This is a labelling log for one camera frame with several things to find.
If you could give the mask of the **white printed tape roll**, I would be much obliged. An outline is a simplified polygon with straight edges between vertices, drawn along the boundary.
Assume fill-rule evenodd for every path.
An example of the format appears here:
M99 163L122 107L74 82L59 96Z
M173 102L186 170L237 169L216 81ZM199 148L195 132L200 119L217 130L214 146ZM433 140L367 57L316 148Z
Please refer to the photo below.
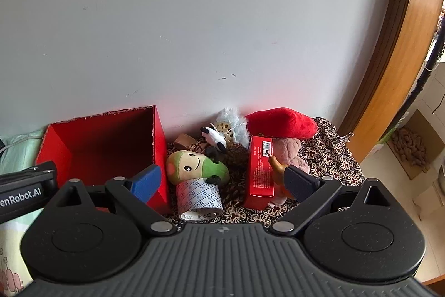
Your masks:
M205 179L190 179L176 187L179 218L185 222L203 222L223 214L219 187Z

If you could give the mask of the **orange gourd ornament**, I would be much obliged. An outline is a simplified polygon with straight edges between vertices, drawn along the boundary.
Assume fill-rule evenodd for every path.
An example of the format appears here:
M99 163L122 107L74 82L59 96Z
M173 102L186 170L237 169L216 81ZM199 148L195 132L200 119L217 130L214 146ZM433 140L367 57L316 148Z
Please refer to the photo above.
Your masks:
M279 187L283 195L285 195L287 198L293 199L293 195L284 187L284 172L287 168L287 165L279 163L277 158L273 156L273 154L267 152L267 155L268 155L268 163L270 164L271 169L273 171L272 176L274 184L276 184Z

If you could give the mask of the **light green pillow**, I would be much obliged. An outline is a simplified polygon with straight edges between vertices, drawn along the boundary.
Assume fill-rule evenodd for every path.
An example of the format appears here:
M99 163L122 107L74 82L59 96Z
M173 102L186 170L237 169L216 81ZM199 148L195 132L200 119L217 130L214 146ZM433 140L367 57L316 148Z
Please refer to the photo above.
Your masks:
M1 148L8 147L1 153L1 174L18 172L33 166L44 133L45 128L15 136L1 135Z

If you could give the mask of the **green smiling plush doll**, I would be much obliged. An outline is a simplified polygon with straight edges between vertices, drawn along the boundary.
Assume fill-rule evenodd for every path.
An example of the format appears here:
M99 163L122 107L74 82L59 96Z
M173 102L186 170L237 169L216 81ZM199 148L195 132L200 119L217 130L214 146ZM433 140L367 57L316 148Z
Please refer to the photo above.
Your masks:
M173 185L191 179L206 179L208 184L223 185L230 179L225 164L187 150L175 151L167 158L166 174Z

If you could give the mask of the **wooden door frame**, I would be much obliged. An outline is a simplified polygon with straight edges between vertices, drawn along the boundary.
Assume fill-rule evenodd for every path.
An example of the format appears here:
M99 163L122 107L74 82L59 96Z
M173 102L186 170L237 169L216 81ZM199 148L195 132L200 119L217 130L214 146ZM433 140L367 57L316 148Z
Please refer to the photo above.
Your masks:
M370 153L400 111L422 68L443 0L389 0L370 63L339 134L357 162Z

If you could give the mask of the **brown small paper box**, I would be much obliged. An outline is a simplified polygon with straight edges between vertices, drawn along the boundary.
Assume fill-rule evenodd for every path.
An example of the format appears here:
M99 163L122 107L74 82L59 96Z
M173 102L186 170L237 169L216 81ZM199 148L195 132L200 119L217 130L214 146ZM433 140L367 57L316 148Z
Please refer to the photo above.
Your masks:
M208 143L198 141L188 134L181 133L174 140L174 148L176 150L189 150L203 154L205 149L209 146Z

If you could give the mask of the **red plush Santa hat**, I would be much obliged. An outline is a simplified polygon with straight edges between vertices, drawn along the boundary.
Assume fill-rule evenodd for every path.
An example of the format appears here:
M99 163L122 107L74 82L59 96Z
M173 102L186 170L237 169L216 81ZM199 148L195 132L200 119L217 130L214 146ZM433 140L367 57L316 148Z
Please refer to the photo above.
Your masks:
M310 139L318 132L314 119L289 108L253 112L246 116L253 136Z

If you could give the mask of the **pine cone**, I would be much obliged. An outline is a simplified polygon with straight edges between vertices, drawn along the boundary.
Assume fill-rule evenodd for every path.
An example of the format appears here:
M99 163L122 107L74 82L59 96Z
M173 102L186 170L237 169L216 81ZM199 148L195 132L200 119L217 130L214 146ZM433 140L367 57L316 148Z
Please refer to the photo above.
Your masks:
M249 151L239 143L229 143L224 154L224 163L228 165L242 166L248 162Z

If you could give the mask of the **patterned floral table cloth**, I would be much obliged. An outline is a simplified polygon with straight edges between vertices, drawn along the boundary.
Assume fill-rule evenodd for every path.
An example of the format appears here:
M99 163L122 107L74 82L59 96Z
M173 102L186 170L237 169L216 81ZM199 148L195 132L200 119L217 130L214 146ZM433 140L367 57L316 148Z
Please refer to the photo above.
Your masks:
M308 163L310 169L308 174L317 178L330 176L344 185L361 185L364 181L364 175L345 143L338 139L337 129L322 117L313 119L318 125L318 132L310 139L300 140L302 148L299 156ZM197 140L206 142L202 135ZM222 162L225 164L223 162L225 153L221 153L210 144L203 154L215 163ZM287 201L281 206L269 203L264 210L247 209L244 206L244 199L248 162L242 166L225 165L229 170L230 179L226 184L217 185L223 204L223 214L204 222L229 224L253 222L262 223L268 227L296 207L297 201L287 198ZM173 187L177 205L177 186L173 185ZM179 218L178 207L171 220L176 225L185 222Z

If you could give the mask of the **red carton box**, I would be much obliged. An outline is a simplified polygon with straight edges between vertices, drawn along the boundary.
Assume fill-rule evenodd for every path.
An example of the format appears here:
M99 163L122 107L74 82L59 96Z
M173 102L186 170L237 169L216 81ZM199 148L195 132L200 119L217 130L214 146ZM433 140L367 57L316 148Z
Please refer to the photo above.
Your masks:
M272 169L268 163L271 154L272 138L251 136L244 199L247 209L264 210L274 198Z

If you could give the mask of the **cardboard box with contents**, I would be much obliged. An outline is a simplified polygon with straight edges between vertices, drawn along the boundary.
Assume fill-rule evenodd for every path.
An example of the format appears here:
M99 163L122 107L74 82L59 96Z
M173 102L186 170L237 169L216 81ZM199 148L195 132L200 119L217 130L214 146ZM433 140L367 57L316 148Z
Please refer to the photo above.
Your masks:
M419 110L391 134L388 145L410 180L427 173L444 149L443 140Z

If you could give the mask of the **pink plush toy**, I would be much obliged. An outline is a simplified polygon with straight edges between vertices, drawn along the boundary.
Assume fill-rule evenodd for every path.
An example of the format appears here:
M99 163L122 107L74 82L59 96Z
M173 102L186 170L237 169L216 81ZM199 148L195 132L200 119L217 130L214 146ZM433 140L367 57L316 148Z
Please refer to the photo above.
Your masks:
M301 148L302 143L296 138L275 138L272 140L273 156L277 158L279 163L287 166L293 165L309 173L308 163L299 156ZM271 203L275 206L283 205L287 201L287 197L281 193L281 190L276 184L274 184L274 192L275 195Z

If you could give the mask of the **black white panda plush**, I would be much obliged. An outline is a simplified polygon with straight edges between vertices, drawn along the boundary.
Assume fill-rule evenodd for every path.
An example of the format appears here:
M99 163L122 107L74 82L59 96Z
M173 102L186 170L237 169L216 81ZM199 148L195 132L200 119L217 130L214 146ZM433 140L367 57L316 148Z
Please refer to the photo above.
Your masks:
M202 127L201 135L205 138L208 144L216 148L221 153L226 153L226 139L213 124L211 124L209 127Z

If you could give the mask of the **red open storage box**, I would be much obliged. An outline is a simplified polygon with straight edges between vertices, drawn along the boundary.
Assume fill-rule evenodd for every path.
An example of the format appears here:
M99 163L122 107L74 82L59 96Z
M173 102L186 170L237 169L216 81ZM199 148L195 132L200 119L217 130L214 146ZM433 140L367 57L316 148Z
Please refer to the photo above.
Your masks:
M166 159L159 112L151 105L49 124L35 163L54 162L58 186L73 178L85 185L103 185L115 176L129 179L156 164L161 168L161 182L147 204L168 214L172 208Z

